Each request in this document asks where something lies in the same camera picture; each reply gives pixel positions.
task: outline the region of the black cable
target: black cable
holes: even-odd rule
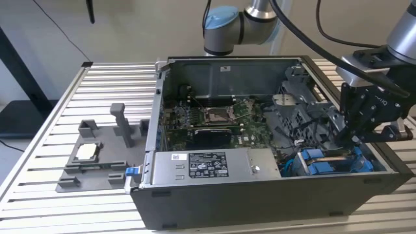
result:
[[[202,37],[205,37],[205,23],[206,23],[209,8],[210,8],[210,0],[206,1],[206,6],[205,6],[205,11],[204,11],[204,16],[202,16]]]
[[[13,150],[17,150],[17,151],[20,151],[20,152],[24,152],[24,150],[21,150],[21,149],[18,149],[18,148],[16,148],[16,147],[9,146],[8,144],[5,144],[2,140],[0,140],[0,143],[1,143],[5,147],[8,147],[8,148],[10,148],[10,149],[13,149]]]
[[[398,95],[400,97],[406,98],[409,96],[409,92],[401,89],[393,82],[390,82],[386,78],[378,79],[369,76],[365,72],[362,72],[358,68],[340,60],[336,56],[333,56],[326,50],[324,50],[309,38],[308,36],[298,30],[294,24],[284,15],[276,0],[269,0],[272,5],[273,11],[276,13],[277,18],[280,19],[281,23],[286,26],[294,36],[302,41],[302,43],[318,54],[321,55],[330,63],[336,66],[342,68],[345,71],[354,74],[357,77],[362,78],[368,82],[373,83],[380,88],[384,88],[390,93]]]
[[[84,55],[85,59],[90,62],[90,59],[88,58],[88,56],[85,55],[85,53],[80,50],[80,48],[77,47],[77,45],[74,45],[74,43],[70,41],[68,35],[65,34],[64,30],[58,27],[57,23],[54,22],[54,20],[50,18],[50,16],[48,15],[48,13],[45,12],[45,10],[41,8],[41,6],[38,5],[38,3],[36,2],[36,0],[32,0],[34,2],[34,4],[37,5],[38,9],[42,11],[42,13],[45,14],[45,16],[49,18],[49,20],[52,21],[52,23],[56,25],[56,27],[58,28],[60,32],[64,34],[68,42],[76,47],[76,49],[81,52],[81,54]]]
[[[354,43],[354,42],[349,42],[349,41],[344,41],[344,40],[340,40],[337,38],[333,38],[332,36],[329,36],[325,32],[324,32],[324,29],[322,29],[322,26],[320,24],[320,2],[321,0],[317,0],[317,3],[316,3],[316,26],[317,26],[317,29],[318,29],[318,32],[321,33],[321,35],[330,41],[336,42],[336,43],[340,43],[340,44],[344,44],[344,45],[352,45],[352,46],[357,46],[357,47],[366,47],[366,48],[380,48],[380,45],[372,45],[372,44],[362,44],[362,43]]]

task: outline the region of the motherboard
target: motherboard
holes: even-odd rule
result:
[[[176,101],[162,114],[168,150],[273,149],[260,105],[254,98]]]

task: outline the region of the slotted aluminum surface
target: slotted aluminum surface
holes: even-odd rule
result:
[[[340,86],[341,78],[334,72],[334,66],[321,59],[314,62],[336,86]],[[130,123],[148,118],[154,81],[154,65],[150,63],[94,64],[90,69],[81,69],[0,187],[0,233],[152,232],[145,230],[132,199],[122,190],[58,194],[54,188],[78,136],[80,120],[93,118],[100,126],[114,125],[114,119],[108,114],[113,102],[126,105],[125,116]],[[408,119],[406,124],[414,129],[412,120]],[[389,143],[389,146],[416,173],[416,141]],[[169,233],[408,234],[413,230],[416,178],[390,195],[372,198],[349,217],[177,230]]]

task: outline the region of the green circuit board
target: green circuit board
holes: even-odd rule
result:
[[[166,114],[166,142],[170,151],[186,150],[198,129],[229,130],[230,141],[224,148],[274,147],[260,104],[253,99],[237,99],[233,105],[224,107],[182,106]]]

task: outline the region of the power supply label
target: power supply label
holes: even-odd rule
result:
[[[228,177],[225,152],[189,153],[189,177]]]

